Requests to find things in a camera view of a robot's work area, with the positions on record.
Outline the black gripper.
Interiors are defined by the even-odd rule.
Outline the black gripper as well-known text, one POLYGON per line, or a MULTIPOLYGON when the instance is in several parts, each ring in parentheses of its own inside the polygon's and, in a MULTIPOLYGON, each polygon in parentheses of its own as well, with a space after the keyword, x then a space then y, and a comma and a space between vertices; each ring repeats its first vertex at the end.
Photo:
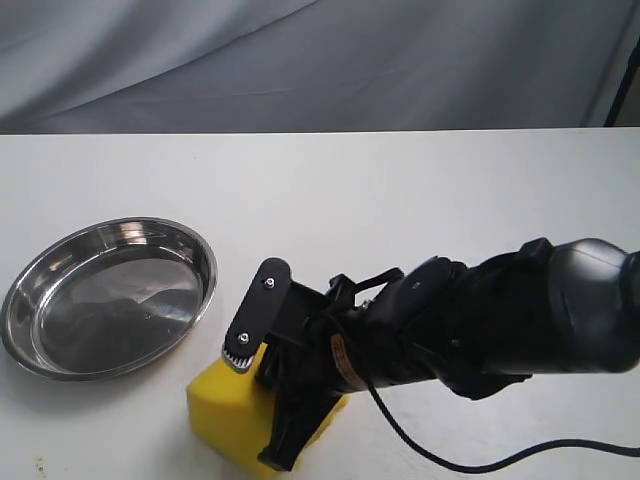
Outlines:
POLYGON ((372 304, 320 312, 305 323, 305 345, 266 344, 255 379, 276 391, 269 443, 258 460, 291 471, 345 394, 380 386, 380 315, 372 304))

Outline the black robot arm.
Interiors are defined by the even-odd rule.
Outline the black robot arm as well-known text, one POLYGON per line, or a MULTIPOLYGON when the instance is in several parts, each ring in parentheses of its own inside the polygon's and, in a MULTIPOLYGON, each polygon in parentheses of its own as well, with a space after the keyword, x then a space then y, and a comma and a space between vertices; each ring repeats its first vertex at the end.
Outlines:
POLYGON ((259 279, 268 347, 258 377, 276 390, 261 463, 290 470, 348 393, 437 380, 480 400, 535 374, 622 373, 639 362, 639 257, 599 239, 544 238, 469 267, 433 257, 410 273, 320 293, 289 265, 259 279))

